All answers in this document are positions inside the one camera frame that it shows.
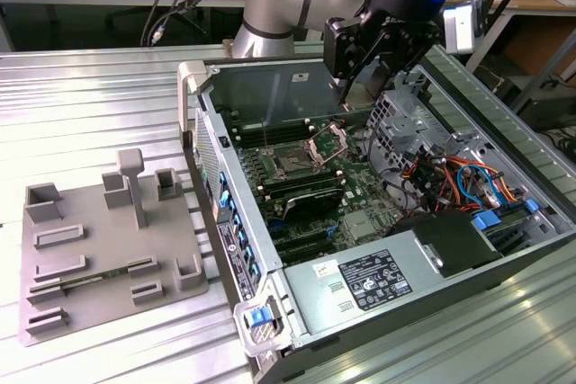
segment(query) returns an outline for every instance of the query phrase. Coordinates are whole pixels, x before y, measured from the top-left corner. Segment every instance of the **metal bracket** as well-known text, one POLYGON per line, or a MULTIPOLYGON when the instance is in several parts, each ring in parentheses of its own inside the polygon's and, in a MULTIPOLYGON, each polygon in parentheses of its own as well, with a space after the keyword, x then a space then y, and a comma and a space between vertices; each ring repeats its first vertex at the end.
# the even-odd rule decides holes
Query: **metal bracket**
POLYGON ((201 60, 178 65, 178 123, 180 132, 188 132, 188 88, 194 94, 207 80, 209 72, 201 60))
POLYGON ((234 307, 233 318, 238 329, 240 342, 244 347, 244 352, 249 357, 256 357, 268 351, 282 350, 290 346, 293 342, 292 328, 288 321, 288 316, 284 311, 280 296, 270 279, 265 282, 262 291, 258 292, 252 299, 243 301, 234 307), (279 331, 276 335, 265 341, 256 342, 252 337, 252 329, 248 327, 245 315, 252 310, 265 307, 271 302, 274 302, 274 312, 277 314, 277 316, 274 316, 274 319, 281 321, 282 325, 279 326, 279 331))
POLYGON ((346 133, 342 129, 340 129, 336 125, 335 122, 332 121, 331 123, 328 124, 328 126, 319 130, 316 134, 314 134, 314 136, 312 136, 310 139, 308 139, 306 141, 306 148, 307 148, 308 152, 310 153, 310 157, 312 158, 312 160, 314 160, 314 162, 316 164, 318 164, 318 166, 323 166, 329 160, 335 158, 336 156, 340 155, 342 152, 344 152, 348 149, 348 143, 346 142, 346 133), (334 152, 332 155, 330 155, 326 159, 324 159, 322 157, 322 155, 320 154, 320 152, 318 151, 318 148, 316 146, 316 143, 314 142, 314 139, 319 137, 320 134, 324 133, 324 131, 327 129, 330 129, 332 131, 332 133, 338 137, 338 140, 340 143, 340 148, 336 152, 334 152))

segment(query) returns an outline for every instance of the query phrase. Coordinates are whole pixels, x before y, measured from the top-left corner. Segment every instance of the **table leg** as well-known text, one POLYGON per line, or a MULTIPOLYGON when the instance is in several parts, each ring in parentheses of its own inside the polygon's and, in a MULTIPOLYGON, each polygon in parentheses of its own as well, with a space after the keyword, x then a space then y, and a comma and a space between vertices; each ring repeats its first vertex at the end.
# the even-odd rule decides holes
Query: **table leg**
POLYGON ((10 34, 8 34, 8 30, 6 29, 4 18, 0 15, 0 53, 8 51, 14 51, 14 46, 10 40, 10 34))
POLYGON ((513 16, 513 13, 506 11, 505 13, 502 13, 500 17, 498 17, 496 22, 494 22, 494 25, 484 37, 482 45, 468 59, 468 62, 466 63, 466 69, 468 69, 470 72, 474 72, 474 70, 476 70, 484 57, 486 57, 492 48, 492 45, 494 45, 498 37, 501 35, 504 29, 506 29, 506 26, 508 26, 508 23, 513 16))
POLYGON ((509 106, 513 112, 520 112, 522 107, 524 107, 526 102, 530 99, 530 94, 550 77, 550 74, 552 74, 558 65, 560 65, 564 58, 572 53, 574 47, 576 47, 576 29, 572 31, 562 46, 556 50, 548 64, 538 73, 537 76, 532 78, 524 90, 522 90, 522 92, 520 92, 520 94, 510 102, 509 106))
POLYGON ((568 82, 576 76, 576 59, 560 75, 562 80, 568 82))

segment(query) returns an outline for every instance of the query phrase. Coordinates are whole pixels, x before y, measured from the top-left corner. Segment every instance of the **warning label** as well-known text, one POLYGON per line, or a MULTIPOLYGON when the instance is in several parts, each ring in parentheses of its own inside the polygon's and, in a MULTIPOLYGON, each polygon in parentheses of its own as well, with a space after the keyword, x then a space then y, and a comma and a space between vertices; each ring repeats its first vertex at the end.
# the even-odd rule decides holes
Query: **warning label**
POLYGON ((412 292, 388 249, 340 264, 338 268, 362 310, 412 292))

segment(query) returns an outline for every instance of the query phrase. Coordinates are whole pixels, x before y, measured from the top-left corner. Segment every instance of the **blue latch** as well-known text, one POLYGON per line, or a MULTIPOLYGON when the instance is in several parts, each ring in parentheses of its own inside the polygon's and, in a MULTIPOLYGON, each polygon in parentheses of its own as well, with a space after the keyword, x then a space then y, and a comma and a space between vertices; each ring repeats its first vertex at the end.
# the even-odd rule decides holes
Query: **blue latch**
POLYGON ((252 248, 248 246, 246 248, 246 252, 244 253, 244 260, 250 264, 254 260, 254 253, 252 252, 252 248))
POLYGON ((228 207, 229 201, 230 201, 230 192, 224 191, 222 193, 222 196, 220 197, 220 207, 222 208, 228 207))
POLYGON ((260 281, 260 269, 258 269, 258 264, 253 263, 250 268, 252 269, 252 275, 254 276, 256 283, 258 283, 258 281, 260 281))
POLYGON ((526 200, 526 208, 528 209, 528 211, 530 213, 534 213, 540 209, 540 206, 538 205, 538 203, 536 201, 529 198, 526 200))
POLYGON ((250 327, 263 326, 274 321, 270 308, 263 307, 250 312, 250 327))
POLYGON ((242 249, 244 249, 244 247, 246 246, 247 242, 248 242, 248 237, 246 236, 246 233, 244 232, 243 229, 241 229, 238 232, 238 239, 240 240, 240 247, 242 249))
POLYGON ((476 213, 476 216, 473 219, 474 224, 481 230, 486 228, 494 227, 498 225, 501 220, 493 210, 485 210, 480 213, 476 213))

